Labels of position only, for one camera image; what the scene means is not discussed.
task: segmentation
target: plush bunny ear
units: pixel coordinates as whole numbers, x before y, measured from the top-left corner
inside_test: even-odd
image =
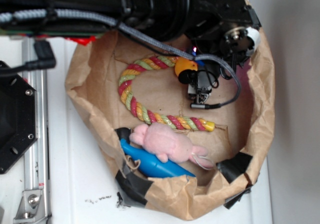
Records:
[[[145,133],[148,130],[149,126],[147,124],[138,125],[129,136],[130,141],[138,145],[143,145],[145,142]]]
[[[192,153],[189,157],[189,160],[198,166],[202,167],[205,170],[210,170],[214,167],[213,162],[207,158],[208,150],[203,146],[194,145],[192,147]]]

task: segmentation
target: white wall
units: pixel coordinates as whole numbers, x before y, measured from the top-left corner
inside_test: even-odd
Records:
[[[273,222],[320,222],[320,0],[250,0],[276,65]]]

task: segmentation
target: metal bracket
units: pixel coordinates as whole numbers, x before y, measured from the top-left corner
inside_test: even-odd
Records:
[[[34,223],[45,218],[45,201],[42,196],[41,189],[23,191],[17,215],[13,219],[14,224]]]

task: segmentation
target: rope toy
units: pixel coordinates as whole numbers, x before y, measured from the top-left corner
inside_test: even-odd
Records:
[[[133,64],[122,72],[119,79],[118,93],[121,102],[125,104],[126,108],[131,111],[132,115],[137,117],[140,121],[151,125],[153,122],[167,124],[172,129],[178,130],[201,130],[213,131],[215,126],[213,122],[195,117],[160,115],[147,110],[145,106],[139,103],[131,91],[132,80],[146,70],[160,70],[168,67],[174,67],[177,62],[177,57],[152,56],[150,58],[136,60]]]

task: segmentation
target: white surface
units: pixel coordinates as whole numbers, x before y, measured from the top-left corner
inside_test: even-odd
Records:
[[[118,189],[99,147],[67,97],[64,80],[75,44],[51,40],[57,67],[48,71],[51,209],[53,224],[184,223],[137,207],[117,207]],[[231,210],[219,207],[193,223],[272,223],[267,164],[251,194]]]
[[[320,221],[320,0],[251,0],[276,70],[268,155],[274,223]]]

